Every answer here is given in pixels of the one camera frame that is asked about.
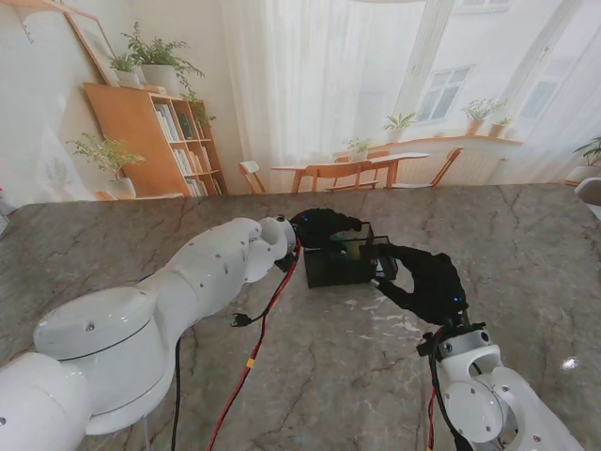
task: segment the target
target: wooden bookshelf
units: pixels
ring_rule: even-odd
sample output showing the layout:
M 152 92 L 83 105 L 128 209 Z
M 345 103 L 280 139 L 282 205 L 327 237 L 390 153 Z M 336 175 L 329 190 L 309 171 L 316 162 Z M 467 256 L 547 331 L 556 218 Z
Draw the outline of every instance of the wooden bookshelf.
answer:
M 216 180 L 222 194 L 227 194 L 213 134 L 210 127 L 201 125 L 196 114 L 197 109 L 205 108 L 203 101 L 192 102 L 141 89 L 93 83 L 84 83 L 84 88 L 102 133 L 111 139 L 127 141 L 131 152 L 146 159 L 124 167 L 138 196 L 173 193 L 193 196 L 186 180 L 196 180 L 198 184 L 202 181 L 208 195 L 218 195 Z M 173 140 L 167 139 L 157 118 L 157 105 L 164 105 L 159 108 L 166 107 L 171 113 L 177 134 Z M 180 117 L 188 119 L 192 135 L 185 135 Z M 182 173 L 179 169 L 181 164 L 178 165 L 175 153 L 178 151 L 187 159 L 191 171 Z M 200 163 L 200 171 L 194 156 Z

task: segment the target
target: wooden chair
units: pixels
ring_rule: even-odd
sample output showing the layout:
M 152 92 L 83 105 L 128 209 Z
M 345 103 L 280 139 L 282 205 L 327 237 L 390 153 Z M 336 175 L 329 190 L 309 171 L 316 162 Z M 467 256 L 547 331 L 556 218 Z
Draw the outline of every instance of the wooden chair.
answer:
M 453 148 L 448 153 L 447 161 L 444 162 L 444 165 L 430 183 L 395 183 L 393 188 L 434 188 L 440 183 L 444 175 L 451 167 L 451 164 L 453 164 L 457 157 L 461 155 L 462 150 L 463 148 Z
M 246 178 L 246 183 L 248 184 L 249 190 L 251 190 L 251 194 L 266 194 L 267 190 L 265 189 L 263 182 L 257 174 L 258 170 L 259 165 L 254 161 L 240 163 L 240 171 L 242 172 L 242 175 Z M 254 187 L 253 181 L 251 180 L 251 176 L 253 176 L 254 183 L 256 183 L 258 190 Z
M 391 152 L 389 150 L 378 150 L 376 152 L 369 152 L 367 153 L 367 160 L 373 160 L 374 158 L 379 158 L 379 157 L 388 157 L 391 154 Z M 335 163 L 348 163 L 350 162 L 350 157 L 346 156 L 346 157 L 338 157 L 334 160 Z M 376 172 L 374 173 L 374 181 L 378 180 L 378 171 L 379 169 L 376 169 Z M 336 187 L 336 183 L 338 182 L 338 178 L 334 179 L 334 184 L 333 187 Z
M 317 191 L 318 179 L 339 179 L 341 177 L 355 176 L 355 182 L 352 185 L 335 186 L 327 188 L 328 191 L 357 190 L 369 186 L 374 188 L 377 180 L 365 181 L 361 183 L 361 172 L 370 170 L 372 163 L 370 161 L 339 164 L 312 164 L 307 166 L 308 176 L 313 177 L 311 191 Z

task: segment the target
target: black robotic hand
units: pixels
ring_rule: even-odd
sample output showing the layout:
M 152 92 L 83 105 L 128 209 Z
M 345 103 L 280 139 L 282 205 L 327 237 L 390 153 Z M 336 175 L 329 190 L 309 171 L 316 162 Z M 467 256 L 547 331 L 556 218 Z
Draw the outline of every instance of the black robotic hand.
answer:
M 400 260 L 413 276 L 412 293 L 382 277 L 375 279 L 377 288 L 399 307 L 438 325 L 444 324 L 446 319 L 458 318 L 467 310 L 466 292 L 449 256 L 433 256 L 426 251 L 393 244 L 376 244 L 374 248 L 379 256 Z
M 303 247 L 330 249 L 340 252 L 345 247 L 331 240 L 338 232 L 360 231 L 362 222 L 357 218 L 337 213 L 331 209 L 310 209 L 290 220 Z

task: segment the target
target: red cable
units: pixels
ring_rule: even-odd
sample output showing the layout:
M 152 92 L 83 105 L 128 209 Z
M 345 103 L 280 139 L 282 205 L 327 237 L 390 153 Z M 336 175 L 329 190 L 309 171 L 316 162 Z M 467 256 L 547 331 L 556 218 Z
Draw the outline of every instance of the red cable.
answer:
M 299 239 L 297 239 L 297 252 L 294 255 L 294 260 L 292 262 L 292 265 L 290 266 L 290 270 L 288 270 L 288 272 L 286 273 L 286 275 L 284 277 L 284 280 L 282 281 L 282 284 L 280 285 L 280 289 L 278 289 L 275 293 L 273 293 L 273 297 L 269 304 L 267 314 L 271 311 L 273 306 L 277 303 L 278 299 L 280 298 L 280 295 L 284 291 L 285 286 L 288 284 L 288 281 L 292 277 L 292 273 L 294 272 L 295 268 L 297 267 L 297 263 L 299 262 L 300 255 L 301 255 L 301 242 L 299 241 Z M 265 332 L 267 330 L 267 314 L 261 319 L 261 334 L 259 336 L 259 339 L 256 342 L 256 345 L 254 345 L 253 351 L 251 352 L 251 355 L 249 356 L 249 360 L 248 360 L 246 366 L 244 367 L 244 371 L 242 371 L 242 376 L 240 377 L 238 385 L 236 385 L 234 392 L 229 397 L 229 399 L 227 400 L 227 403 L 225 404 L 225 407 L 223 408 L 222 414 L 219 416 L 219 420 L 217 420 L 217 426 L 215 427 L 215 430 L 213 431 L 213 435 L 211 436 L 207 451 L 211 451 L 213 449 L 213 446 L 215 445 L 215 442 L 217 441 L 217 436 L 219 435 L 219 430 L 222 428 L 223 420 L 225 420 L 227 413 L 229 412 L 230 408 L 232 407 L 232 404 L 234 404 L 236 397 L 242 390 L 242 386 L 246 382 L 246 379 L 248 378 L 248 375 L 250 374 L 251 369 L 253 368 L 254 359 L 256 359 L 256 355 L 259 353 L 259 350 L 261 349 L 261 345 L 263 344 L 263 338 L 265 337 Z

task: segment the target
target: plant pot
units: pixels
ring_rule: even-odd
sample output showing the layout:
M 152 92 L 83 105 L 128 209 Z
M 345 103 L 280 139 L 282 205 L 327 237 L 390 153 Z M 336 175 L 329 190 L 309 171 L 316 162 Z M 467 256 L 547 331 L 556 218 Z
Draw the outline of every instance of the plant pot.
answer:
M 125 72 L 124 70 L 115 70 L 116 78 L 120 86 L 142 88 L 138 74 L 134 72 Z
M 351 163 L 364 162 L 367 160 L 367 153 L 369 152 L 350 152 L 349 158 Z
M 483 119 L 474 119 L 471 120 L 468 124 L 468 128 L 466 129 L 466 136 L 474 136 L 482 127 L 485 121 Z
M 505 130 L 504 125 L 492 124 L 490 126 L 490 130 L 488 131 L 488 136 L 490 136 L 491 138 L 498 138 L 499 136 L 501 136 L 501 133 L 503 133 L 503 130 Z
M 128 83 L 131 85 L 140 85 L 140 79 L 135 72 L 125 72 L 124 70 L 115 70 L 116 78 L 120 82 Z
M 135 199 L 135 189 L 130 179 L 109 181 L 109 192 L 119 200 Z
M 576 166 L 565 177 L 565 181 L 571 185 L 579 185 L 583 180 L 589 177 L 596 177 L 601 167 L 599 166 Z
M 398 143 L 405 129 L 392 129 L 388 132 L 388 143 Z
M 142 72 L 149 85 L 162 86 L 170 96 L 179 97 L 179 79 L 173 66 L 143 64 Z

